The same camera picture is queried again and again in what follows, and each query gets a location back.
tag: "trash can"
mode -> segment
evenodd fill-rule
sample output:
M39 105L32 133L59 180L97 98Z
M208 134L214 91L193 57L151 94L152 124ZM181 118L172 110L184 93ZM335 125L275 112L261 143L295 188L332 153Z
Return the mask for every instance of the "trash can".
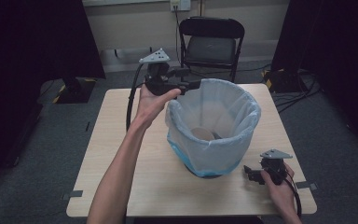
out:
M199 89L168 103L167 140L194 175L226 175L240 163L260 116L257 101L243 88L203 79Z

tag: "human hand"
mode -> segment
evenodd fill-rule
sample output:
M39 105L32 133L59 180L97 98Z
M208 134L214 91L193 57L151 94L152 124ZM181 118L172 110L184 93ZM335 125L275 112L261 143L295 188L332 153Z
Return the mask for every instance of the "human hand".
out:
M284 165L286 166L287 173L289 174L286 179L289 181L289 183L291 183L291 177L295 175L295 172L288 164L285 163ZM280 185L275 185L274 182L272 182L269 173L264 170L261 171L261 176L266 182L271 200L274 202L276 208L282 215L282 218L285 220L285 222L301 223L301 220L296 214L294 193L286 181L283 181Z
M156 96L147 89L146 85L143 85L135 119L140 119L146 128L150 127L159 112L164 109L165 103L174 99L180 93L179 89L173 89L163 95Z

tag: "person's left hand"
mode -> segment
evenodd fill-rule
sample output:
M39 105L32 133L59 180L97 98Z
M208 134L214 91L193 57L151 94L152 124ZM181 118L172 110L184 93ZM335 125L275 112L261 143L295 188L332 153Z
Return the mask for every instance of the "person's left hand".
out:
M142 120L146 128L150 127L159 112L164 109L165 103L174 99L180 93L179 89L173 89L163 95L156 96L147 89L145 84L142 85L135 118Z

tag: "plastic bag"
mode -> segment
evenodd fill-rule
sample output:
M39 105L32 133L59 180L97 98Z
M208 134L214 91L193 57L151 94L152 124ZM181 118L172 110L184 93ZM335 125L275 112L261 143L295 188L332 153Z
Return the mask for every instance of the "plastic bag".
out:
M200 88L168 103L167 140L197 176L226 175L248 149L261 109L243 88L203 79Z

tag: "table surface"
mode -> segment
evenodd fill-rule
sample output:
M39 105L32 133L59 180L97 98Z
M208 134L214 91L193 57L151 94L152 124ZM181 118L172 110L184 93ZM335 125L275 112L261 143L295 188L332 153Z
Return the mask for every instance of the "table surface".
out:
M306 179L267 87L263 84L239 86L254 96L262 110L251 145L240 165L229 175L215 179L192 175L166 140L168 127L164 121L164 109L146 131L128 203L129 217L278 214L267 187L249 181L243 173L243 165L260 169L260 154L277 148L293 156L285 162L295 171L295 182ZM132 117L136 113L138 93L135 95ZM74 187L74 190L83 190L83 195L70 199L66 211L69 217L86 217L89 213L98 184L126 133L129 95L130 89L109 90L103 99ZM317 207L310 189L299 189L298 193L303 214L315 213Z

